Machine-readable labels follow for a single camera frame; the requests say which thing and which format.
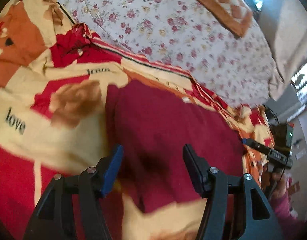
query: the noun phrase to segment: brown flower print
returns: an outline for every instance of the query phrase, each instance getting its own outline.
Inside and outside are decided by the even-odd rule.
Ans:
[[[82,118],[102,109],[99,81],[84,80],[67,84],[51,95],[49,110],[53,113],[51,125],[75,128]]]

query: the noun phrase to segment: maroon cloth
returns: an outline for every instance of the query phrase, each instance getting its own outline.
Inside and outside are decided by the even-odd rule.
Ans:
[[[186,104],[173,93],[137,80],[120,89],[110,85],[106,116],[110,144],[124,148],[123,190],[143,212],[200,198],[182,159],[186,143],[226,174],[243,173],[238,133],[219,113]]]
[[[304,225],[303,221],[300,221],[290,215],[289,195],[288,191],[283,197],[277,199],[271,199],[270,205],[276,214],[279,225],[286,240],[294,240],[297,234],[300,233],[301,228]]]

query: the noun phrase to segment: orange fabric border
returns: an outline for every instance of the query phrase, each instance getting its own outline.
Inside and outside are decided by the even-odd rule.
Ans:
[[[233,19],[233,17],[226,12],[225,9],[215,0],[197,0],[209,11],[211,11],[214,16],[227,28],[229,28],[236,35],[243,37],[252,21],[252,11],[250,9],[246,13],[245,17],[242,19],[241,23],[238,23]]]

